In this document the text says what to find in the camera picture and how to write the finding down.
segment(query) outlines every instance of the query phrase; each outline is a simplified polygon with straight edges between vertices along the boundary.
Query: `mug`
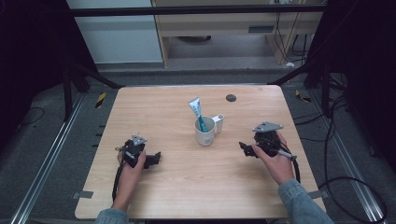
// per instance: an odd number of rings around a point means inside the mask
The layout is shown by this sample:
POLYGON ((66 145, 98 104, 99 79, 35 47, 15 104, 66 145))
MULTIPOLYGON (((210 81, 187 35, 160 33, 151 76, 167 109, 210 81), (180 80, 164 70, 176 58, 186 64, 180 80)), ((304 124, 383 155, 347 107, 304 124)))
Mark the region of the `mug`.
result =
POLYGON ((221 133, 223 115, 217 115, 213 118, 202 116, 204 124, 207 128, 207 133, 201 132, 199 120, 195 121, 195 139, 199 145, 207 147, 215 140, 215 133, 221 133))

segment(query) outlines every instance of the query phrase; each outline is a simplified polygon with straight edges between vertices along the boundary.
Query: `gray carpet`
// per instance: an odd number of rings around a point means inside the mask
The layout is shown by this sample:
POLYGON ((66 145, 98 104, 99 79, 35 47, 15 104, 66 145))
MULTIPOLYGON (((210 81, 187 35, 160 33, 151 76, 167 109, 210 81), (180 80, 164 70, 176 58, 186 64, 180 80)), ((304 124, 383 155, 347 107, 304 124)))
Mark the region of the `gray carpet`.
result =
MULTIPOLYGON (((232 83, 266 83, 280 76, 286 75, 287 70, 219 70, 219 71, 178 71, 165 74, 164 72, 135 73, 133 75, 105 74, 106 77, 119 84, 133 85, 189 85, 189 84, 232 84, 232 83)), ((314 103, 306 103, 295 96, 295 89, 302 89, 302 84, 297 77, 291 83, 283 86, 283 91, 294 118, 318 113, 314 103)), ((100 133, 111 110, 117 91, 111 90, 103 84, 90 79, 92 87, 85 94, 82 108, 74 126, 68 135, 62 151, 49 174, 49 178, 37 198, 30 219, 77 221, 74 211, 77 200, 72 199, 74 192, 83 188, 85 178, 88 175, 96 146, 100 141, 100 133), (107 96, 101 108, 95 108, 96 100, 101 92, 107 96)), ((333 97, 339 95, 334 91, 333 97)), ((22 125, 20 130, 11 139, 7 148, 7 157, 1 161, 0 170, 0 219, 7 220, 12 217, 21 203, 24 194, 29 189, 35 174, 45 159, 50 146, 59 131, 64 118, 63 87, 56 86, 43 91, 34 99, 32 106, 44 110, 41 119, 41 110, 32 109, 25 122, 34 121, 31 124, 22 125)), ((296 123, 313 118, 295 120, 296 123)), ((346 145, 347 150, 353 155, 354 162, 363 173, 365 181, 374 186, 385 200, 389 210, 389 223, 396 223, 396 200, 392 197, 396 189, 396 175, 391 171, 388 164, 380 155, 372 157, 369 146, 361 134, 353 115, 340 107, 335 112, 335 126, 346 145)), ((319 184, 324 179, 324 142, 312 140, 324 140, 327 128, 322 119, 317 119, 305 125, 297 126, 304 145, 304 149, 314 177, 319 184)), ((339 160, 332 144, 328 151, 329 177, 346 175, 346 171, 339 160)), ((367 219, 361 207, 359 199, 351 187, 349 181, 341 181, 332 185, 334 197, 340 204, 352 212, 355 216, 367 219)), ((337 223, 359 223, 352 217, 343 213, 332 199, 324 199, 329 216, 337 223)))

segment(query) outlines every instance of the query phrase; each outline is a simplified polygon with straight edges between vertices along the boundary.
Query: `floor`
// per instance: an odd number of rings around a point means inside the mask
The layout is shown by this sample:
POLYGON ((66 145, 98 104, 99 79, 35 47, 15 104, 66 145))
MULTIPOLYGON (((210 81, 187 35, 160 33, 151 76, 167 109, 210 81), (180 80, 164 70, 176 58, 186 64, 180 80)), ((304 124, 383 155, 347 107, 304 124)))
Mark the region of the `floor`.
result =
MULTIPOLYGON (((293 51, 302 50, 301 40, 302 38, 299 38, 294 50, 289 51, 289 57, 301 59, 301 56, 292 55, 293 51)), ((265 84, 285 76, 293 69, 285 63, 275 62, 262 35, 212 36, 208 41, 203 41, 201 37, 174 38, 169 53, 169 64, 166 68, 139 66, 133 72, 102 71, 103 76, 128 86, 265 84)), ((43 91, 32 102, 32 109, 8 145, 7 159, 0 163, 0 223, 9 222, 23 204, 23 199, 29 196, 27 192, 32 192, 29 191, 32 188, 36 189, 36 195, 33 197, 34 206, 23 207, 29 215, 28 222, 85 222, 76 220, 74 216, 78 200, 73 199, 73 195, 83 189, 86 174, 89 172, 101 133, 117 95, 117 90, 111 90, 94 79, 88 80, 91 84, 88 94, 73 90, 75 102, 81 100, 82 103, 76 104, 79 106, 79 112, 70 129, 66 129, 67 137, 58 140, 61 150, 57 153, 49 152, 50 148, 53 148, 54 139, 57 140, 58 132, 64 128, 62 86, 43 91), (101 108, 94 108, 99 94, 104 91, 104 103, 101 108), (54 160, 49 162, 46 172, 40 167, 48 157, 54 160), (46 177, 41 182, 35 180, 39 172, 46 177)), ((353 175, 370 183, 388 206, 387 223, 396 223, 396 199, 393 196, 396 174, 380 155, 370 155, 367 141, 353 115, 347 111, 347 106, 337 107, 334 113, 336 132, 332 135, 327 152, 323 148, 328 127, 332 122, 330 119, 318 117, 306 125, 298 125, 321 112, 318 105, 320 88, 306 90, 302 84, 303 80, 304 75, 298 76, 284 84, 282 90, 295 118, 297 131, 318 185, 325 181, 323 158, 326 155, 329 177, 353 175), (296 97, 295 90, 300 90, 301 95, 309 98, 311 103, 296 97)), ((340 91, 332 91, 333 99, 341 94, 340 91)), ((370 211, 368 212, 366 205, 370 205, 370 201, 374 201, 376 205, 377 200, 371 198, 372 194, 367 193, 366 188, 354 183, 348 184, 349 181, 345 182, 333 184, 334 197, 355 216, 367 220, 367 213, 370 211)), ((336 223, 361 223, 343 213, 330 198, 324 199, 324 202, 329 216, 336 223)))

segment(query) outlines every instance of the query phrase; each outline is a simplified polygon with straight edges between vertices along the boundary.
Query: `person's right hand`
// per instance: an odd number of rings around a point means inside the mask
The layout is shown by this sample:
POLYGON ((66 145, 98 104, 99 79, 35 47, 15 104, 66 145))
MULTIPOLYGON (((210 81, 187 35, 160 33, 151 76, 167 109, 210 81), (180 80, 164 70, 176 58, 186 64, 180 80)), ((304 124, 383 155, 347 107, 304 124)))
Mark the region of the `person's right hand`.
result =
MULTIPOLYGON (((276 134, 279 137, 281 144, 283 144, 283 147, 285 147, 285 138, 278 131, 276 131, 276 134)), ((279 186, 294 178, 291 160, 289 158, 279 154, 274 157, 269 157, 260 147, 254 145, 252 147, 256 155, 264 162, 265 166, 270 172, 271 177, 279 186)))

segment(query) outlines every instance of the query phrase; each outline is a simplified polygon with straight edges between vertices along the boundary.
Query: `toothpaste tube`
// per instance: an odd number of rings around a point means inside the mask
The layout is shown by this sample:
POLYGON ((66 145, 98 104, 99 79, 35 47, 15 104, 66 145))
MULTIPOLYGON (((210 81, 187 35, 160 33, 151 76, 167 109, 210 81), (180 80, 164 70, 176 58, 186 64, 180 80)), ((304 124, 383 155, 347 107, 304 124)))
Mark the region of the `toothpaste tube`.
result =
POLYGON ((199 101, 199 97, 189 101, 189 105, 194 112, 195 116, 198 118, 199 125, 201 127, 201 132, 207 133, 207 128, 205 126, 204 120, 201 117, 201 103, 199 101))

